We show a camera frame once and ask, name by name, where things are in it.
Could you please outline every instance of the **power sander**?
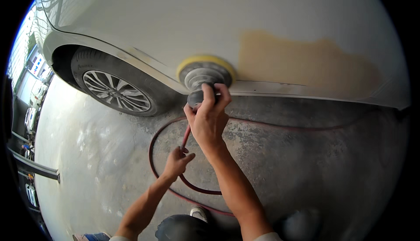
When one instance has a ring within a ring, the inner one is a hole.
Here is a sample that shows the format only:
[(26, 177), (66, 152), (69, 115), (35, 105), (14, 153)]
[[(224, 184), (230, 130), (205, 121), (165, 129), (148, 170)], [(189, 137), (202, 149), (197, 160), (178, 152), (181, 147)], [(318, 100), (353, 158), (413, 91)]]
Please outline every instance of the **power sander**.
[(203, 101), (201, 85), (206, 83), (214, 89), (215, 83), (223, 83), (227, 87), (235, 81), (235, 71), (226, 61), (216, 56), (192, 56), (178, 66), (178, 81), (191, 93), (187, 102), (191, 108), (196, 108)]

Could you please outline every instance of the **air hose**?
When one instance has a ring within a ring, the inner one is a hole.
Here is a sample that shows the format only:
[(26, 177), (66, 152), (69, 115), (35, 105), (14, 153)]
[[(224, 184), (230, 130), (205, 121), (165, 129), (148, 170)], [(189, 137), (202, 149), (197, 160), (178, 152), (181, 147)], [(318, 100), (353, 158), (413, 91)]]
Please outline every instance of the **air hose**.
[[(276, 124), (270, 124), (270, 123), (264, 123), (264, 122), (252, 121), (252, 120), (245, 120), (245, 119), (233, 118), (233, 117), (230, 117), (229, 119), (230, 119), (230, 120), (234, 120), (234, 121), (238, 121), (238, 122), (242, 122), (242, 123), (252, 123), (252, 124), (262, 125), (262, 126), (266, 126), (266, 127), (282, 128), (282, 129), (286, 129), (286, 130), (301, 130), (301, 131), (308, 131), (308, 132), (312, 132), (312, 131), (328, 131), (328, 130), (338, 130), (338, 129), (343, 129), (343, 128), (345, 128), (346, 126), (350, 126), (350, 125), (353, 125), (353, 124), (355, 124), (355, 123), (359, 122), (362, 118), (364, 118), (364, 117), (365, 117), (365, 115), (367, 115), (368, 113), (373, 112), (373, 111), (375, 111), (375, 110), (378, 110), (378, 108), (376, 108), (376, 107), (375, 107), (375, 108), (373, 108), (373, 109), (368, 110), (367, 112), (365, 112), (365, 113), (363, 113), (362, 115), (360, 115), (360, 117), (359, 117), (359, 118), (356, 118), (355, 120), (353, 120), (353, 121), (351, 121), (351, 122), (349, 122), (349, 123), (346, 123), (346, 124), (343, 124), (343, 125), (330, 126), (330, 127), (313, 127), (313, 128), (310, 128), (310, 127), (294, 127), (294, 126), (276, 125)], [(158, 173), (157, 173), (157, 171), (156, 171), (155, 165), (154, 165), (154, 163), (153, 163), (153, 147), (154, 147), (154, 145), (155, 145), (156, 139), (158, 138), (159, 134), (160, 134), (160, 133), (161, 133), (161, 132), (162, 132), (162, 131), (166, 128), (166, 127), (168, 127), (170, 124), (172, 124), (172, 123), (176, 123), (176, 122), (179, 122), (179, 121), (181, 121), (181, 120), (185, 120), (185, 119), (186, 119), (186, 117), (179, 117), (179, 118), (175, 118), (175, 119), (173, 119), (173, 120), (171, 120), (171, 121), (169, 121), (169, 122), (165, 123), (165, 124), (164, 124), (162, 127), (160, 127), (160, 128), (159, 128), (159, 130), (155, 133), (155, 135), (154, 135), (154, 136), (153, 136), (153, 138), (152, 138), (152, 141), (150, 142), (150, 146), (149, 146), (149, 162), (150, 162), (150, 167), (151, 167), (151, 169), (152, 169), (152, 171), (153, 171), (153, 174), (155, 175), (155, 177), (156, 177), (156, 178), (158, 178), (158, 177), (159, 177), (159, 175), (158, 175)], [(184, 135), (183, 145), (185, 145), (185, 143), (186, 143), (186, 140), (187, 140), (187, 138), (188, 138), (188, 136), (189, 136), (189, 131), (190, 131), (190, 130), (189, 130), (189, 125), (188, 125), (187, 130), (186, 130), (186, 133), (185, 133), (185, 135)], [(203, 194), (222, 195), (222, 192), (220, 192), (220, 191), (211, 191), (211, 190), (206, 190), (206, 189), (202, 189), (202, 188), (199, 188), (199, 187), (197, 187), (197, 186), (194, 186), (194, 185), (193, 185), (193, 184), (191, 184), (189, 181), (187, 181), (187, 179), (184, 177), (184, 175), (180, 175), (179, 177), (181, 178), (182, 182), (183, 182), (186, 186), (188, 186), (189, 188), (191, 188), (191, 189), (193, 189), (193, 190), (195, 190), (195, 191), (197, 191), (197, 192), (200, 192), (200, 193), (203, 193)], [(177, 196), (177, 197), (179, 197), (179, 198), (181, 198), (181, 199), (183, 199), (183, 200), (185, 200), (185, 201), (187, 201), (187, 202), (189, 202), (189, 203), (195, 204), (195, 205), (197, 205), (197, 206), (204, 207), (204, 208), (206, 208), (206, 209), (207, 209), (207, 210), (209, 210), (209, 211), (213, 211), (213, 212), (216, 212), (216, 213), (221, 214), (221, 215), (234, 216), (234, 215), (233, 215), (232, 213), (230, 213), (230, 212), (224, 212), (224, 211), (221, 211), (221, 210), (215, 209), (215, 208), (213, 208), (213, 207), (208, 207), (208, 206), (206, 206), (206, 205), (204, 205), (204, 204), (200, 204), (200, 203), (198, 203), (198, 202), (196, 202), (196, 201), (194, 201), (194, 200), (191, 200), (191, 199), (189, 199), (189, 198), (187, 198), (187, 197), (185, 197), (185, 196), (182, 196), (182, 195), (178, 194), (177, 192), (175, 192), (174, 190), (172, 190), (172, 189), (170, 189), (170, 188), (169, 188), (169, 191), (170, 191), (172, 194), (174, 194), (175, 196)]]

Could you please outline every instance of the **shoe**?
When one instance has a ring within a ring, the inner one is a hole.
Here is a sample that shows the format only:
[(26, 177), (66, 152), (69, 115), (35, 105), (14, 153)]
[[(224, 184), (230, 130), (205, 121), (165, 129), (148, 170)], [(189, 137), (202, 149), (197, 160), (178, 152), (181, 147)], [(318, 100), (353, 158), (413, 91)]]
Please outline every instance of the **shoe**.
[(191, 209), (191, 212), (189, 213), (190, 216), (198, 218), (200, 220), (203, 220), (204, 222), (207, 222), (207, 217), (206, 217), (206, 213), (204, 212), (204, 210), (201, 207), (195, 207), (193, 209)]

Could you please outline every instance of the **garage floor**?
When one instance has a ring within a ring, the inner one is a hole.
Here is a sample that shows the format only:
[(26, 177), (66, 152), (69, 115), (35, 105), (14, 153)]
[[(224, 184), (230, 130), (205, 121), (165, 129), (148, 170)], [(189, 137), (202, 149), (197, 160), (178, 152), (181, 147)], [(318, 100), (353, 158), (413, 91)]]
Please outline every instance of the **garage floor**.
[[(115, 233), (129, 205), (155, 180), (147, 150), (153, 134), (183, 116), (184, 103), (166, 115), (137, 118), (108, 108), (54, 77), (42, 107), (35, 161), (58, 168), (61, 184), (37, 175), (35, 186), (51, 236)], [(230, 116), (267, 123), (326, 127), (353, 121), (370, 105), (269, 97), (233, 97)], [(155, 144), (162, 172), (168, 152), (181, 144), (186, 122), (169, 126)], [(230, 121), (223, 134), (228, 149), (254, 186), (271, 222), (296, 209), (314, 207), (324, 219), (323, 240), (361, 240), (383, 211), (405, 157), (408, 120), (380, 108), (341, 130), (284, 130)], [(214, 170), (191, 137), (197, 154), (185, 177), (218, 190)], [(221, 196), (192, 191), (177, 180), (172, 188), (198, 202), (228, 211)], [(155, 240), (157, 225), (192, 206), (165, 194), (138, 240)], [(216, 216), (234, 229), (233, 218)]]

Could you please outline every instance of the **white car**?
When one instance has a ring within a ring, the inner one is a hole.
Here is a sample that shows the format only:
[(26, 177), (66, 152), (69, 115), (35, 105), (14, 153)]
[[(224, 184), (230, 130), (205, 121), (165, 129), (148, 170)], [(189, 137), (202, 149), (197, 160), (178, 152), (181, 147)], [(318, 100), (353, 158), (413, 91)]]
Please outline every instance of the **white car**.
[(26, 195), (28, 196), (29, 202), (34, 206), (38, 207), (37, 200), (35, 198), (35, 187), (29, 184), (25, 184)]
[(46, 90), (47, 85), (43, 84), (40, 80), (35, 81), (34, 86), (31, 90), (31, 102), (33, 108), (38, 110), (39, 107), (41, 107), (41, 103)]
[(35, 121), (37, 119), (37, 109), (36, 108), (29, 108), (26, 111), (26, 115), (25, 115), (25, 126), (26, 129), (28, 130), (29, 134), (34, 134), (34, 126), (35, 126)]
[(192, 55), (232, 64), (232, 95), (411, 104), (381, 0), (36, 0), (34, 10), (54, 72), (128, 114), (155, 115), (175, 91), (188, 94), (176, 69)]

